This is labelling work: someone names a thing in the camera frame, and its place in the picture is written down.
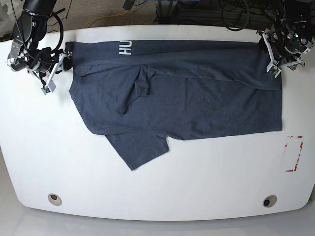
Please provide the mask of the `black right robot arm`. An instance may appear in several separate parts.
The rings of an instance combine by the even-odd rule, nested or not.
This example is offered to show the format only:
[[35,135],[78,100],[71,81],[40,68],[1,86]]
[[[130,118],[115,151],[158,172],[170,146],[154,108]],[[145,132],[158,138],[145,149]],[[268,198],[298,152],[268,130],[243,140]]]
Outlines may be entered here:
[[[44,94],[55,90],[53,77],[56,74],[72,68],[70,59],[72,52],[66,52],[61,48],[64,29],[58,14],[65,11],[65,8],[54,12],[55,4],[55,0],[26,0],[19,18],[13,12],[15,18],[13,42],[7,58],[7,64],[13,71],[26,69],[29,74],[39,79]],[[46,35],[47,22],[50,18],[55,18],[59,25],[59,41],[54,49],[50,47],[38,49],[39,42]]]

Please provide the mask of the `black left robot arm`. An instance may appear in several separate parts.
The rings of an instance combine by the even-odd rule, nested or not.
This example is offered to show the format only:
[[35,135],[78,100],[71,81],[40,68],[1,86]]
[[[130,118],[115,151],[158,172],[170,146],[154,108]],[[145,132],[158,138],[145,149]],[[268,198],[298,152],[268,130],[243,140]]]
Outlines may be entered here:
[[270,62],[266,71],[274,77],[283,68],[295,70],[304,66],[302,55],[315,46],[315,25],[312,24],[311,2],[309,0],[281,0],[272,29],[258,30],[261,39],[260,50],[268,53]]

